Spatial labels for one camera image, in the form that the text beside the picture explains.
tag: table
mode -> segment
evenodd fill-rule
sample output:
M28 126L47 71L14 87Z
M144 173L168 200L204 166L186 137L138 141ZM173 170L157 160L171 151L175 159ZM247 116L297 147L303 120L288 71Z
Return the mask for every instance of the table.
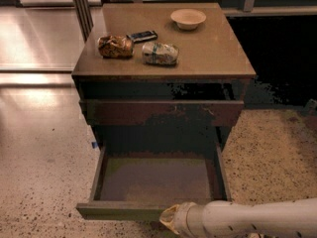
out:
M177 28L170 14L191 8L206 21ZM217 3L105 4L72 73L100 160L85 218L159 220L176 202L229 199L221 151L256 75ZM179 47L175 67L103 59L97 40L155 30Z

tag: concrete floor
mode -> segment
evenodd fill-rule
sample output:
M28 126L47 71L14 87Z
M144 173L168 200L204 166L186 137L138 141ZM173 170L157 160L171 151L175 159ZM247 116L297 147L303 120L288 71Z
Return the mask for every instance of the concrete floor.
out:
M0 31L0 67L74 66L83 42L73 13L22 10L17 23L10 10L0 8L0 27L8 27ZM45 20L29 21L36 15ZM50 27L58 17L67 28ZM86 221L76 211L88 200L99 157L78 100L69 74L0 74L0 237L174 237L150 222ZM317 197L314 121L294 110L245 110L224 151L232 200Z

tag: white bowl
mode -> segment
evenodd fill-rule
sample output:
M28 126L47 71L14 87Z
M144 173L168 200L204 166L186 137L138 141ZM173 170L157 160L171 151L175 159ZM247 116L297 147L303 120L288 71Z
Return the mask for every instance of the white bowl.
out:
M172 12L170 18L181 30L194 30L206 20L206 15L194 9L181 9Z

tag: drawer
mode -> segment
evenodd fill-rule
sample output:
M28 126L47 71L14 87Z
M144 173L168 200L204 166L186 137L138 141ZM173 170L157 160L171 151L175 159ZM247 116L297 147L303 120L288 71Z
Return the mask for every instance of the drawer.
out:
M182 153L125 157L107 151L101 148L88 202L76 206L85 219L157 222L176 203L230 199L217 144L210 159Z
M241 100L82 100L91 126L163 123L168 117L205 120L213 126L234 126L244 107Z

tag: black object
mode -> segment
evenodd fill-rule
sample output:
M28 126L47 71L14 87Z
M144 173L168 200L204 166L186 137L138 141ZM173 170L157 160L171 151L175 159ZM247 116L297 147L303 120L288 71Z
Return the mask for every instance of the black object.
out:
M158 34L155 31L145 31L127 35L127 37L130 38L135 44L137 44L151 40L156 40L158 38Z

